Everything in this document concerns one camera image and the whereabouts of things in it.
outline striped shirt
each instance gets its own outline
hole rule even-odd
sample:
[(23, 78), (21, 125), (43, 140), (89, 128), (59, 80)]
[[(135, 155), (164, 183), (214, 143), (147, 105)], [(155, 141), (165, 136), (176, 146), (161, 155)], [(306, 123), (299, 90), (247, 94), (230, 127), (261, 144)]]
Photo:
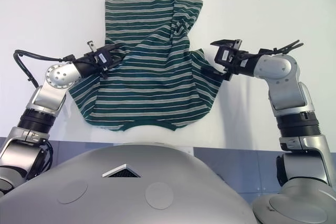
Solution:
[(122, 64), (108, 78), (90, 76), (70, 89), (85, 120), (118, 131), (138, 125), (175, 130), (205, 116), (222, 82), (206, 76), (203, 51), (187, 33), (200, 0), (106, 0), (106, 44), (120, 44)]

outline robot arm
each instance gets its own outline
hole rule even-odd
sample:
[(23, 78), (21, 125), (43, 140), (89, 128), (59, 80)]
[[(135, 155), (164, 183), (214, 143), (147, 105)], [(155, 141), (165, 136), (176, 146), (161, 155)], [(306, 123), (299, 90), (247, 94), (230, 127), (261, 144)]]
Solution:
[[(101, 74), (118, 65), (122, 58), (110, 51), (118, 46), (106, 45), (99, 49), (88, 42), (91, 52), (76, 60), (74, 56), (65, 64), (47, 69), (45, 82), (37, 87), (17, 127), (13, 127), (0, 151), (0, 196), (49, 169), (52, 163), (52, 147), (48, 142), (49, 130), (66, 99), (67, 90), (81, 78)], [(14, 57), (31, 53), (17, 50)], [(26, 71), (34, 85), (36, 80)]]
[(252, 55), (239, 51), (241, 40), (221, 40), (215, 62), (225, 67), (223, 78), (245, 74), (263, 79), (281, 133), (284, 151), (277, 158), (277, 195), (264, 195), (253, 203), (260, 223), (335, 223), (336, 175), (326, 137), (321, 134), (307, 87), (299, 82), (300, 69), (287, 53), (299, 41)]

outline metal mesh vent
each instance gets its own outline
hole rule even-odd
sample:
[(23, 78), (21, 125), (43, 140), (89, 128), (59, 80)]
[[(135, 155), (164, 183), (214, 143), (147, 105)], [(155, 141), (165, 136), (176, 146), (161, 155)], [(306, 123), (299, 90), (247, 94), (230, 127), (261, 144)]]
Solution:
[(133, 168), (130, 167), (128, 164), (124, 164), (121, 166), (118, 166), (103, 175), (101, 175), (103, 178), (140, 178), (138, 172), (135, 172)]
[(121, 177), (121, 178), (138, 178), (139, 176), (137, 176), (136, 174), (132, 173), (130, 170), (128, 169), (124, 169), (124, 170), (121, 170), (117, 173), (114, 173), (110, 176), (108, 176), (109, 178), (112, 178), (112, 177)]

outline white backdrop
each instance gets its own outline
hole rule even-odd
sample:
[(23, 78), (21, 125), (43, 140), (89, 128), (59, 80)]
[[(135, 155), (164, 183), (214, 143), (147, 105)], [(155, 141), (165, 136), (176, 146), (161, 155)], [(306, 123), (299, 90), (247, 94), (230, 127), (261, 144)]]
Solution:
[[(334, 130), (336, 0), (203, 0), (190, 32), (191, 49), (203, 48), (213, 61), (219, 39), (242, 39), (241, 49), (257, 52), (300, 39), (305, 46), (291, 53), (301, 81), (310, 89), (316, 113), (331, 150)], [(25, 109), (34, 87), (12, 54), (24, 49), (50, 57), (89, 51), (86, 41), (104, 43), (104, 0), (0, 0), (0, 136), (6, 136)], [(50, 62), (24, 59), (39, 83)], [(68, 98), (51, 131), (52, 140), (88, 142), (164, 142), (182, 146), (280, 150), (278, 130), (261, 80), (234, 76), (223, 83), (211, 112), (175, 132), (138, 126), (126, 132), (91, 127)]]

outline black cable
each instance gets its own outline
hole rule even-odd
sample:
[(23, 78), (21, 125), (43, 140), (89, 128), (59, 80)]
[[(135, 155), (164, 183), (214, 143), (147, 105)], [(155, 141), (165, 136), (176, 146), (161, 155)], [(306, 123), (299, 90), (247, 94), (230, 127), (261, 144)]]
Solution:
[(53, 164), (53, 159), (52, 159), (52, 158), (53, 158), (53, 155), (54, 155), (54, 149), (53, 149), (53, 147), (52, 147), (52, 145), (50, 144), (49, 141), (46, 141), (46, 142), (45, 142), (45, 145), (47, 146), (46, 151), (49, 153), (49, 159), (48, 159), (48, 161), (44, 164), (44, 166), (43, 166), (43, 168), (42, 168), (42, 170), (41, 170), (41, 173), (50, 170), (50, 168), (51, 168), (51, 166), (52, 166), (52, 164)]
[(18, 66), (22, 69), (22, 71), (26, 74), (26, 76), (28, 77), (28, 81), (31, 81), (34, 85), (35, 88), (38, 88), (39, 84), (36, 81), (36, 79), (34, 78), (33, 74), (27, 69), (27, 67), (23, 64), (23, 62), (21, 61), (20, 57), (22, 56), (27, 56), (36, 60), (44, 60), (44, 61), (58, 61), (58, 62), (64, 62), (64, 61), (70, 61), (70, 62), (80, 62), (80, 63), (85, 63), (85, 64), (89, 64), (92, 65), (94, 67), (96, 67), (97, 65), (89, 62), (89, 61), (82, 61), (82, 60), (68, 60), (67, 57), (64, 57), (63, 59), (61, 58), (51, 58), (51, 57), (46, 57), (46, 56), (42, 56), (42, 55), (38, 55), (38, 54), (34, 54), (32, 52), (27, 52), (27, 51), (23, 51), (23, 50), (15, 50), (13, 57), (15, 62), (18, 64)]

